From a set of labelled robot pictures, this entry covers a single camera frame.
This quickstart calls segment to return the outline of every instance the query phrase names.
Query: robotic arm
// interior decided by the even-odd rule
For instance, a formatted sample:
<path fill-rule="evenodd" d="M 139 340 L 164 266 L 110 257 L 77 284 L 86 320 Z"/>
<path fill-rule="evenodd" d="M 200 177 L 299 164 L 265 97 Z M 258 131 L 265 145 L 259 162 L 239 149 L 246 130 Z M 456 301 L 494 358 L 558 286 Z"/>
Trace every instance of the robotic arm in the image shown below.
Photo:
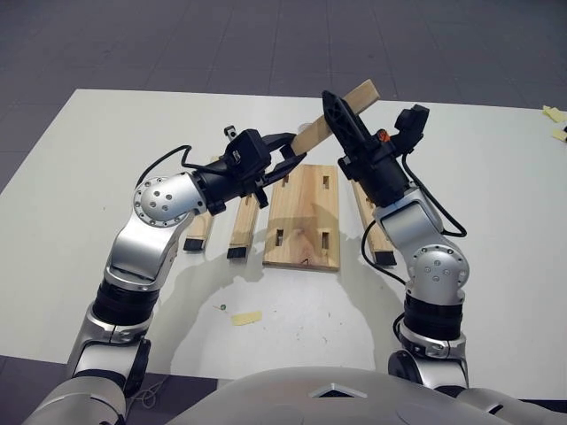
<path fill-rule="evenodd" d="M 495 409 L 503 417 L 527 420 L 511 423 L 543 423 L 539 422 L 543 418 L 546 423 L 563 423 L 536 406 L 518 408 L 515 403 L 520 402 L 498 393 L 467 390 L 461 319 L 462 286 L 469 277 L 469 265 L 459 248 L 445 238 L 463 236 L 464 228 L 460 234 L 443 229 L 438 210 L 446 215 L 445 210 L 406 163 L 406 156 L 423 137 L 429 110 L 419 105 L 404 110 L 395 125 L 397 135 L 390 137 L 383 130 L 371 135 L 345 101 L 330 92 L 322 97 L 325 119 L 346 154 L 338 162 L 341 169 L 348 179 L 360 182 L 377 205 L 376 223 L 408 266 L 403 321 L 394 323 L 403 350 L 390 357 L 388 368 L 390 375 L 413 384 L 343 368 L 270 371 L 217 390 L 172 423 L 269 423 L 271 419 L 283 423 L 283 418 L 286 423 L 327 423 L 338 417 L 345 418 L 343 423 L 355 417 L 364 423 L 370 419 L 372 423 L 385 423 L 382 419 L 422 423 L 423 418 L 436 423 L 506 423 L 481 412 L 495 413 Z M 292 134 L 260 137 L 256 130 L 245 130 L 237 135 L 228 127 L 225 135 L 227 149 L 208 166 L 186 163 L 190 149 L 186 146 L 182 166 L 193 172 L 145 178 L 153 166 L 182 148 L 144 172 L 136 185 L 130 219 L 114 241 L 104 279 L 69 357 L 68 379 L 25 424 L 123 425 L 125 397 L 135 394 L 144 378 L 151 347 L 145 334 L 182 231 L 200 213 L 221 213 L 234 197 L 253 193 L 260 207 L 268 205 L 263 188 L 283 178 L 305 157 L 294 154 Z M 284 161 L 266 174 L 270 152 L 276 149 Z M 424 387 L 458 396 L 480 410 Z M 325 397 L 344 401 L 340 406 L 316 401 Z"/>
<path fill-rule="evenodd" d="M 429 110 L 420 105 L 404 110 L 395 124 L 399 133 L 390 137 L 384 130 L 371 135 L 340 97 L 325 91 L 322 99 L 325 119 L 346 154 L 338 164 L 377 205 L 376 223 L 408 267 L 403 321 L 398 328 L 394 325 L 405 350 L 390 357 L 390 375 L 432 389 L 467 388 L 461 319 L 469 264 L 459 247 L 445 238 L 466 233 L 461 226 L 461 234 L 443 229 L 431 203 L 433 199 L 439 204 L 437 200 L 419 179 L 410 182 L 397 161 L 402 156 L 407 167 L 406 156 L 423 138 Z"/>

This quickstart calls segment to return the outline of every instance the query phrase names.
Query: wooden board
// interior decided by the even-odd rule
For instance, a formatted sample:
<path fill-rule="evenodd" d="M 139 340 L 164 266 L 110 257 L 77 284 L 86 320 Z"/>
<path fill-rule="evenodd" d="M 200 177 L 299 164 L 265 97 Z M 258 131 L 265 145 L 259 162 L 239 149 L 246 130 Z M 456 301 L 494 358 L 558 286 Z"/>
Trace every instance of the wooden board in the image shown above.
<path fill-rule="evenodd" d="M 183 249 L 186 251 L 203 251 L 212 226 L 213 216 L 209 211 L 195 217 L 189 225 Z"/>
<path fill-rule="evenodd" d="M 380 95 L 372 80 L 366 80 L 356 89 L 344 97 L 355 114 L 364 112 L 369 106 L 373 105 Z M 291 148 L 296 155 L 311 151 L 316 145 L 325 140 L 332 134 L 325 117 L 322 115 L 309 127 L 295 136 L 291 142 Z"/>
<path fill-rule="evenodd" d="M 248 195 L 247 197 L 240 199 L 237 219 L 234 222 L 232 237 L 230 238 L 229 251 L 234 250 L 243 252 L 244 256 L 237 256 L 234 258 L 244 258 L 245 254 L 250 250 L 259 210 L 260 206 L 258 205 L 258 200 L 254 195 Z"/>
<path fill-rule="evenodd" d="M 263 264 L 337 271 L 339 242 L 335 166 L 298 166 L 275 183 Z"/>
<path fill-rule="evenodd" d="M 362 226 L 366 229 L 369 224 L 374 220 L 372 213 L 376 206 L 370 201 L 370 199 L 364 193 L 362 186 L 355 181 L 352 181 L 354 196 L 356 197 L 356 204 L 358 205 L 358 211 L 361 214 Z M 373 254 L 380 251 L 393 252 L 394 248 L 392 243 L 388 240 L 384 231 L 380 226 L 375 225 L 368 235 L 369 248 Z"/>

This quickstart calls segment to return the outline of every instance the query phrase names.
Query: white table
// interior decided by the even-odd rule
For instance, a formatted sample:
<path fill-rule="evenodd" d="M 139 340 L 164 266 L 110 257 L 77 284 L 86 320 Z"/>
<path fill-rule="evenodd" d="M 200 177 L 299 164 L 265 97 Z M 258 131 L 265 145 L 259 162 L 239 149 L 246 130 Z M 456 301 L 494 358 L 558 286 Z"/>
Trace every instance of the white table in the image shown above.
<path fill-rule="evenodd" d="M 549 136 L 553 123 L 538 111 L 425 105 L 425 138 L 409 163 L 470 232 L 457 242 L 471 265 L 462 326 L 471 385 L 566 398 L 567 146 Z M 370 130 L 393 131 L 409 106 L 379 102 L 362 117 Z M 0 354 L 66 362 L 136 178 L 155 158 L 189 143 L 190 159 L 206 163 L 222 153 L 230 124 L 295 132 L 321 113 L 319 99 L 76 91 L 0 196 Z M 331 137 L 306 163 L 339 156 Z M 158 173 L 179 171 L 178 161 Z M 149 333 L 149 371 L 229 379 L 306 365 L 385 371 L 399 348 L 391 324 L 403 289 L 363 263 L 342 175 L 339 199 L 337 274 L 262 267 L 268 210 L 247 263 L 231 265 L 237 201 L 229 203 L 206 253 L 180 252 L 174 264 Z M 231 326 L 230 313 L 254 310 L 262 321 Z"/>

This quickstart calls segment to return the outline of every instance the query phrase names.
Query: yellow tape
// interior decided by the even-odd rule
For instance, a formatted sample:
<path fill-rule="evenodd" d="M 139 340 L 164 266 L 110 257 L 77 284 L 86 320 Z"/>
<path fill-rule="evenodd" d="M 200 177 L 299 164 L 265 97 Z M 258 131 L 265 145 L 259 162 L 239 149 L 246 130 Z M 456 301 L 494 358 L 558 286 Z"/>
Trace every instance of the yellow tape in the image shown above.
<path fill-rule="evenodd" d="M 559 128 L 556 128 L 555 130 L 553 130 L 553 134 L 552 136 L 555 139 L 559 139 L 562 142 L 567 142 L 567 133 L 565 133 L 564 131 L 560 130 Z"/>
<path fill-rule="evenodd" d="M 232 326 L 249 325 L 250 323 L 254 323 L 255 321 L 261 321 L 262 312 L 235 314 L 230 317 L 230 320 L 232 321 Z"/>
<path fill-rule="evenodd" d="M 557 108 L 550 108 L 549 106 L 543 105 L 543 114 L 547 115 L 555 122 L 565 121 L 565 114 L 559 111 Z"/>

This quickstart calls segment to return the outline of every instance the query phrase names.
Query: wooden panel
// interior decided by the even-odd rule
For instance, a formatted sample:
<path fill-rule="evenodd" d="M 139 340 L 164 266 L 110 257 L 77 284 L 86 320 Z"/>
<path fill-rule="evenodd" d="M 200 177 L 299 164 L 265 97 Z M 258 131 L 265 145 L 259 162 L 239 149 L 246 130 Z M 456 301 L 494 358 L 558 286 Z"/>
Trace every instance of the wooden panel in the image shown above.
<path fill-rule="evenodd" d="M 378 91 L 371 80 L 366 80 L 356 89 L 344 97 L 355 114 L 364 112 L 378 99 Z M 322 115 L 309 127 L 295 136 L 291 142 L 291 148 L 296 155 L 311 151 L 316 145 L 332 134 L 325 117 Z"/>
<path fill-rule="evenodd" d="M 339 242 L 335 166 L 298 166 L 274 185 L 265 265 L 336 271 Z"/>
<path fill-rule="evenodd" d="M 246 257 L 252 246 L 259 210 L 260 206 L 254 195 L 240 199 L 237 219 L 234 222 L 232 237 L 230 238 L 228 258 L 241 259 Z"/>
<path fill-rule="evenodd" d="M 372 212 L 376 206 L 368 199 L 366 193 L 362 186 L 355 181 L 352 181 L 354 196 L 356 197 L 356 204 L 358 205 L 358 211 L 361 214 L 362 226 L 366 229 L 369 224 L 374 220 Z M 390 243 L 384 231 L 380 226 L 375 225 L 368 235 L 369 248 L 373 253 L 380 251 L 393 252 L 393 245 Z"/>

